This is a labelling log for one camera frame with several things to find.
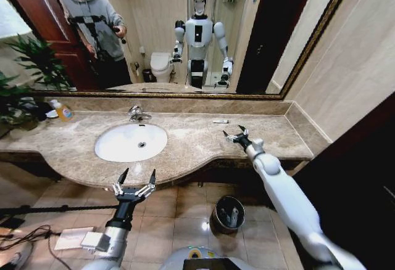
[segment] faucet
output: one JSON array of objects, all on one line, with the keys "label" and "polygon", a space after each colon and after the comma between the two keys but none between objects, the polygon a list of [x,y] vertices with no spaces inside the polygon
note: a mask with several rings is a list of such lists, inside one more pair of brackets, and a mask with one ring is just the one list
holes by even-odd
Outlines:
[{"label": "faucet", "polygon": [[135,105],[133,108],[130,108],[128,111],[128,115],[130,116],[129,121],[131,121],[131,122],[152,118],[150,115],[144,114],[143,110],[138,105]]}]

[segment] trash can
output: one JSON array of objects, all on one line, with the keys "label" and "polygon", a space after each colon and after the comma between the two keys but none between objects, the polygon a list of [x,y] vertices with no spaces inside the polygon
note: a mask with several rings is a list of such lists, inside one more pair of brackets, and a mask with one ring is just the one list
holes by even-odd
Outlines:
[{"label": "trash can", "polygon": [[145,83],[153,83],[156,82],[155,76],[152,74],[150,68],[143,70],[143,79]]},{"label": "trash can", "polygon": [[215,205],[210,226],[224,234],[231,234],[244,224],[246,212],[239,200],[232,196],[223,196]]}]

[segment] vanity counter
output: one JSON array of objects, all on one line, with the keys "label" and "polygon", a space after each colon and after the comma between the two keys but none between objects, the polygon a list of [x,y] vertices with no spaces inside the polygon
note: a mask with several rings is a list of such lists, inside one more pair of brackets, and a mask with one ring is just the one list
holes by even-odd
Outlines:
[{"label": "vanity counter", "polygon": [[[13,140],[9,134],[0,139],[0,153],[37,153],[59,174],[83,185],[110,187],[129,168],[126,186],[143,186],[156,169],[157,184],[186,176],[218,158],[243,159],[238,144],[225,140],[222,133],[238,134],[238,125],[249,129],[250,138],[262,138],[266,152],[282,160],[311,160],[313,154],[283,115],[238,115],[198,113],[149,113],[143,123],[165,129],[165,149],[142,162],[107,162],[96,156],[97,138],[109,128],[129,122],[121,112],[75,112],[70,122],[60,119],[42,122],[36,134]],[[216,119],[230,123],[214,124]]]}]

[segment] black pole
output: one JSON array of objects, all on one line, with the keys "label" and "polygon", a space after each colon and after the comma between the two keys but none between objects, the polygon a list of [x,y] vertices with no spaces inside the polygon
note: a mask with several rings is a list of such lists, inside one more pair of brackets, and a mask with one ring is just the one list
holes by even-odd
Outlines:
[{"label": "black pole", "polygon": [[0,216],[4,215],[25,215],[27,213],[64,213],[66,211],[76,210],[105,210],[109,208],[118,208],[118,205],[96,206],[96,207],[37,207],[32,208],[29,205],[22,205],[18,208],[0,208]]}]

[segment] mirror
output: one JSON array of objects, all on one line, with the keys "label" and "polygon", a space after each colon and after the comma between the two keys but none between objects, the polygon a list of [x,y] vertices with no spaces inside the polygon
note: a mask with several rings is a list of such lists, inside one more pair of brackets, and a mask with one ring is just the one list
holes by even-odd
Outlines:
[{"label": "mirror", "polygon": [[281,99],[340,1],[0,0],[0,71],[36,91]]}]

